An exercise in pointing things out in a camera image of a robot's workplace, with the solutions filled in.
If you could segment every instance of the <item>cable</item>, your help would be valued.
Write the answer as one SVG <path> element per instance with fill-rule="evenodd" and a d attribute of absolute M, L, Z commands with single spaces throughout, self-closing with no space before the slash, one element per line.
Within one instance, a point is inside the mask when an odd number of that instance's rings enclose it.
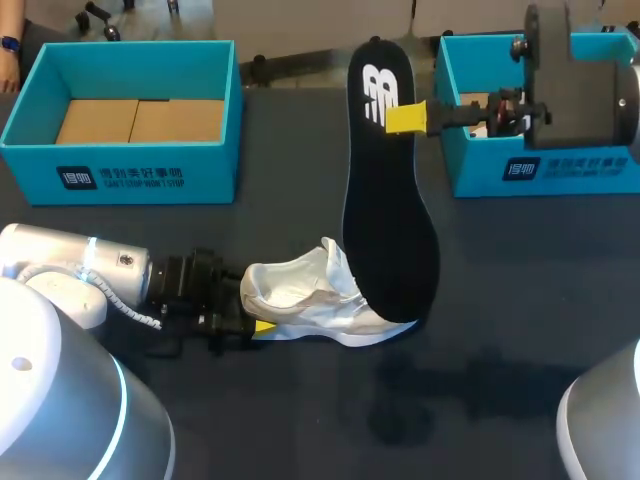
<path fill-rule="evenodd" d="M 126 305 L 118 295 L 111 289 L 109 284 L 93 270 L 88 270 L 76 263 L 62 264 L 36 264 L 25 267 L 16 280 L 20 283 L 27 283 L 36 275 L 45 272 L 58 272 L 78 278 L 98 288 L 105 297 L 124 315 L 136 322 L 147 325 L 155 330 L 162 330 L 162 323 L 153 317 L 142 315 Z"/>

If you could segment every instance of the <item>new balance logo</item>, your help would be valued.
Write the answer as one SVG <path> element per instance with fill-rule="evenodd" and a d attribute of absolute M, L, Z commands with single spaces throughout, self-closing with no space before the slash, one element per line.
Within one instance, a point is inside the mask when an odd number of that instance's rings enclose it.
<path fill-rule="evenodd" d="M 364 106 L 364 114 L 384 127 L 387 108 L 398 106 L 398 82 L 391 70 L 378 70 L 373 65 L 362 69 L 364 94 L 372 101 Z"/>

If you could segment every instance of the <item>table surface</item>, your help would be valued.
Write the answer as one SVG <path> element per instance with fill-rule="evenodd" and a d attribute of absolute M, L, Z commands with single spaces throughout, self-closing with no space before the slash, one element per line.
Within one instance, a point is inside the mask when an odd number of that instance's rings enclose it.
<path fill-rule="evenodd" d="M 246 101 L 234 205 L 34 209 L 2 163 L 0 225 L 159 256 L 212 247 L 237 267 L 340 239 L 344 91 Z M 367 349 L 296 341 L 214 358 L 194 339 L 180 360 L 147 360 L 176 430 L 175 478 L 566 479 L 564 389 L 640 332 L 640 196 L 455 200 L 437 140 L 418 139 L 416 162 L 442 251 L 427 323 Z"/>

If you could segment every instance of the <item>wristwatch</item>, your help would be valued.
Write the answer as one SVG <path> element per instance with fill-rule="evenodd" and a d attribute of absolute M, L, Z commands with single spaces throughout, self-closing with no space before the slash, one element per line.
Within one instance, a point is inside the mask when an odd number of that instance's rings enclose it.
<path fill-rule="evenodd" d="M 20 40 L 14 37 L 0 37 L 2 48 L 13 53 L 20 51 Z"/>

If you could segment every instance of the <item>person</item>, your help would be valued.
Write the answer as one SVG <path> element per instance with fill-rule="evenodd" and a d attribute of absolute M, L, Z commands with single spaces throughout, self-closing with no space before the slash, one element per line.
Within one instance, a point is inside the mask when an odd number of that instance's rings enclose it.
<path fill-rule="evenodd" d="M 61 32 L 25 18 L 26 0 L 0 0 L 0 93 L 15 93 L 29 75 L 42 45 L 68 42 Z"/>

